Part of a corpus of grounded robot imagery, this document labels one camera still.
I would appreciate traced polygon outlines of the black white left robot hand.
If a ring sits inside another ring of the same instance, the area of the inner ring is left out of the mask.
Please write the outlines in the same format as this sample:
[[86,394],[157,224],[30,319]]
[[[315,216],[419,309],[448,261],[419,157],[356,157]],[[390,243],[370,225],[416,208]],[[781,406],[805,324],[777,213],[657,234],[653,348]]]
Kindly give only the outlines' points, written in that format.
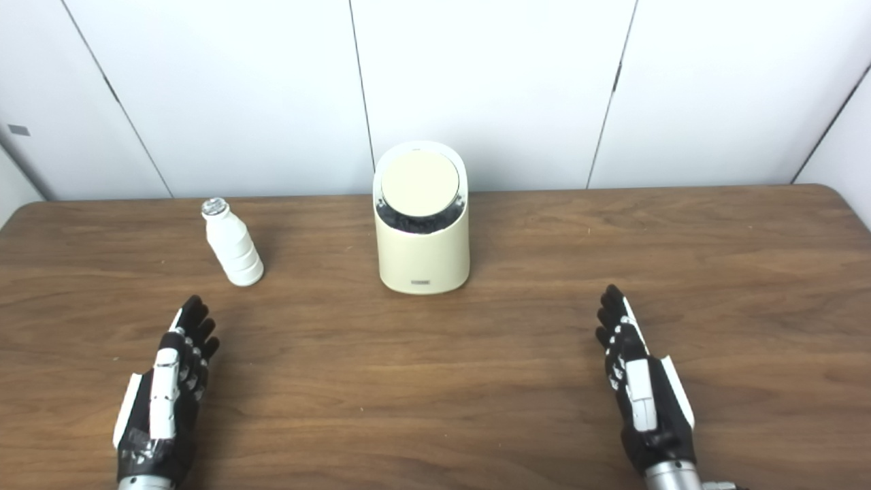
[[112,435],[119,489],[178,489],[197,452],[194,428],[220,339],[192,295],[162,335],[152,367],[128,381]]

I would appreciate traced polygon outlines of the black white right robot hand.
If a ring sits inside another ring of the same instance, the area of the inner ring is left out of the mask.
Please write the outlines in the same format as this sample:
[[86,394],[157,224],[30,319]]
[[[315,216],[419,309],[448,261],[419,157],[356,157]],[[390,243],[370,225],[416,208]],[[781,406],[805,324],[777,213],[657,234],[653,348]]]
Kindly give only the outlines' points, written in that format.
[[654,357],[629,299],[613,284],[596,329],[604,370],[623,421],[620,440],[639,474],[667,461],[697,463],[695,415],[671,357]]

